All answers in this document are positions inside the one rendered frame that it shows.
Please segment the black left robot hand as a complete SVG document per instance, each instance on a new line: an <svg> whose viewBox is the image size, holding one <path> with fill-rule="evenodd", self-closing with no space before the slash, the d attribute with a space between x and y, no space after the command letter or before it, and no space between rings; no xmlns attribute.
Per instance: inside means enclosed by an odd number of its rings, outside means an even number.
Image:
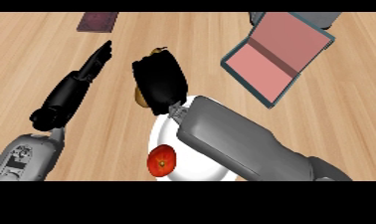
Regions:
<svg viewBox="0 0 376 224"><path fill-rule="evenodd" d="M108 41L89 58L82 69L67 75L42 107L33 112L30 121L37 130L49 131L67 125L82 105L91 84L111 58L113 41Z"/></svg>

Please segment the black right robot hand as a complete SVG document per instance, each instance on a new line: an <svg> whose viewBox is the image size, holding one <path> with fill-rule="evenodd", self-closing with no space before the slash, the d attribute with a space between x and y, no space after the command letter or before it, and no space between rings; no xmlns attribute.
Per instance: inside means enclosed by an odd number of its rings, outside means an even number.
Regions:
<svg viewBox="0 0 376 224"><path fill-rule="evenodd" d="M133 62L135 79L154 114L167 114L170 106L188 101L189 83L179 61L169 50Z"/></svg>

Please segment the brown pear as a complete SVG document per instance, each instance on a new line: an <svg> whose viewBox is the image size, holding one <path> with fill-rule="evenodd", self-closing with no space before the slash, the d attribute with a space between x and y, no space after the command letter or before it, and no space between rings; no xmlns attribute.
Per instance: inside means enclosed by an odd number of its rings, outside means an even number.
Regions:
<svg viewBox="0 0 376 224"><path fill-rule="evenodd" d="M169 47L158 47L152 50L151 52L151 55L155 54L155 53L160 53L163 50L166 50ZM150 104L145 100L145 97L144 97L144 94L142 94L142 91L141 91L141 88L139 86L136 87L136 102L138 104L144 107L144 108L148 108L150 107Z"/></svg>

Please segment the open pink box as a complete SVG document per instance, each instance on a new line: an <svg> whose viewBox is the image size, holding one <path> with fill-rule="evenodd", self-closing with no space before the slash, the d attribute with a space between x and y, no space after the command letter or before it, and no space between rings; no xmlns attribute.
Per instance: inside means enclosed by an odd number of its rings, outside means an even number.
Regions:
<svg viewBox="0 0 376 224"><path fill-rule="evenodd" d="M335 37L296 12L262 12L220 65L272 109Z"/></svg>

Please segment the white plate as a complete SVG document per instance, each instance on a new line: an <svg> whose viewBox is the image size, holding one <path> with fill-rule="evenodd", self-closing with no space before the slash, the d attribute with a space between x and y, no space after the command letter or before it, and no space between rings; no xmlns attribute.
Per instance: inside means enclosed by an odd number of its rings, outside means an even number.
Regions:
<svg viewBox="0 0 376 224"><path fill-rule="evenodd" d="M211 158L223 146L226 126L216 120L223 113L219 101L189 96L175 116L161 114L151 132L150 150L163 144L178 154L173 172L158 181L235 181L237 174Z"/></svg>

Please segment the dark maroon flat block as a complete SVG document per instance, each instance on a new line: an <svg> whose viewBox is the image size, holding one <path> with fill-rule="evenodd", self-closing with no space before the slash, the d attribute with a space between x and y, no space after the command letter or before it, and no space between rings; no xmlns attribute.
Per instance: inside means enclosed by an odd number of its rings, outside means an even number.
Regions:
<svg viewBox="0 0 376 224"><path fill-rule="evenodd" d="M86 12L77 31L111 33L119 19L119 12Z"/></svg>

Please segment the red tomato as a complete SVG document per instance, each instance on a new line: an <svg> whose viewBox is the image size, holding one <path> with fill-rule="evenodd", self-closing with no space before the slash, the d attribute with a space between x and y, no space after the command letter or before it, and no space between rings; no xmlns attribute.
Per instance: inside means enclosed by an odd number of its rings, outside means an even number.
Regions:
<svg viewBox="0 0 376 224"><path fill-rule="evenodd" d="M178 153L175 148L161 144L150 153L148 168L154 177L167 176L178 166Z"/></svg>

